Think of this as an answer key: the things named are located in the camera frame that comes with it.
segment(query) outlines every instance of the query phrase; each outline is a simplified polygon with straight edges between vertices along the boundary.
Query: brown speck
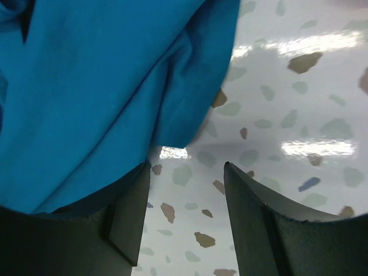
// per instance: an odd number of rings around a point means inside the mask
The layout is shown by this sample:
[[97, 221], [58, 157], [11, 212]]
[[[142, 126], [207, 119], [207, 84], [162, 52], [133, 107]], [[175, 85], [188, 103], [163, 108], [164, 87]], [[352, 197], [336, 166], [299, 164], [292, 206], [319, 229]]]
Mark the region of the brown speck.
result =
[[213, 108], [217, 108], [221, 105], [224, 105], [226, 103], [226, 101], [228, 100], [228, 98], [226, 97], [226, 95], [224, 94], [222, 89], [219, 89], [216, 98], [213, 100], [212, 102], [212, 107]]
[[294, 57], [289, 61], [288, 69], [298, 74], [303, 74], [315, 66], [322, 57], [321, 52], [309, 53], [302, 56]]
[[366, 71], [359, 80], [359, 87], [368, 94], [368, 68], [366, 68]]
[[234, 269], [216, 269], [213, 274], [216, 276], [234, 276], [236, 271]]
[[213, 217], [212, 216], [212, 213], [210, 212], [210, 210], [207, 210], [207, 209], [202, 210], [202, 214], [204, 214], [205, 216], [208, 216], [208, 217]]
[[247, 172], [247, 175], [248, 175], [249, 177], [253, 178], [253, 177], [254, 177], [254, 171], [249, 171], [249, 172]]
[[160, 175], [162, 170], [162, 165], [155, 165], [152, 167], [152, 171], [155, 175]]
[[206, 234], [196, 232], [194, 233], [194, 235], [195, 235], [195, 239], [201, 245], [201, 247], [208, 248], [216, 244], [215, 239]]
[[212, 183], [219, 191], [221, 194], [225, 194], [225, 186], [223, 183], [221, 183], [218, 180], [213, 181]]
[[240, 130], [240, 135], [241, 135], [241, 137], [245, 140], [245, 139], [247, 138], [247, 136], [248, 136], [248, 129], [246, 129], [246, 128], [242, 128], [242, 129]]
[[170, 223], [174, 223], [174, 219], [175, 219], [174, 207], [172, 207], [169, 204], [162, 203], [161, 204], [161, 210], [162, 210], [163, 214], [165, 215], [165, 217], [167, 218], [167, 221], [170, 222]]
[[323, 157], [319, 154], [308, 154], [308, 160], [313, 166], [319, 166], [323, 161]]
[[344, 208], [340, 211], [339, 216], [342, 217], [352, 217], [355, 215], [355, 212], [352, 207], [344, 206]]

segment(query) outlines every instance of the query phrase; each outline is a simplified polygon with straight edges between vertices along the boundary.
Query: teal cloth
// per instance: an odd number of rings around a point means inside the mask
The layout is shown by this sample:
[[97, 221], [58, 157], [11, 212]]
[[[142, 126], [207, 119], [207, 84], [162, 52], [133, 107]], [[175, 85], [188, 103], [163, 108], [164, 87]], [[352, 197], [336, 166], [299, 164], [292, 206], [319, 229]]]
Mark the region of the teal cloth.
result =
[[239, 0], [0, 0], [0, 205], [52, 212], [185, 147], [225, 77]]

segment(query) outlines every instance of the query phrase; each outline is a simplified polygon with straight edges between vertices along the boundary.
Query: speckled floor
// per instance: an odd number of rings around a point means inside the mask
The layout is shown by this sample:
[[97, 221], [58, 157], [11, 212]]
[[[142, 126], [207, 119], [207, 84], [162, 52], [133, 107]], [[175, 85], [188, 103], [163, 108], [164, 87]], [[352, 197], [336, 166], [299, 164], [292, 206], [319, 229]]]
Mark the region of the speckled floor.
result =
[[368, 210], [368, 1], [243, 1], [231, 66], [186, 149], [152, 153], [135, 276], [238, 275], [231, 161], [325, 212]]

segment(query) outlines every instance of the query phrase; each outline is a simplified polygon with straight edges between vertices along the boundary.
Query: blue fabric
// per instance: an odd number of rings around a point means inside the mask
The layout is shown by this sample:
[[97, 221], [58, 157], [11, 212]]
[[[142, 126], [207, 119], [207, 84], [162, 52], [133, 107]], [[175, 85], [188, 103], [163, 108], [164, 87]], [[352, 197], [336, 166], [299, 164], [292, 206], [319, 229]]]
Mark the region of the blue fabric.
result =
[[[25, 2], [0, 1], [0, 26]], [[52, 212], [122, 177], [152, 144], [185, 147], [225, 77], [238, 8], [36, 0], [26, 43], [0, 28], [0, 205]]]

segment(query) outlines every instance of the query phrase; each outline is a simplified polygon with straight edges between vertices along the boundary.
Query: blue speck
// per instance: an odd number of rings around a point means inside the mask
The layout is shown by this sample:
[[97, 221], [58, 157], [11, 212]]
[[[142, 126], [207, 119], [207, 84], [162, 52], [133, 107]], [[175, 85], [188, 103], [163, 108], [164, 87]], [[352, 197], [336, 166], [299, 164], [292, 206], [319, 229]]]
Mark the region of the blue speck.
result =
[[303, 185], [301, 185], [298, 190], [299, 191], [305, 191], [305, 190], [308, 190], [309, 188], [313, 187], [313, 186], [316, 186], [318, 183], [321, 182], [321, 179], [318, 178], [318, 177], [312, 177], [312, 178], [309, 178], [307, 181], [305, 181], [303, 183]]

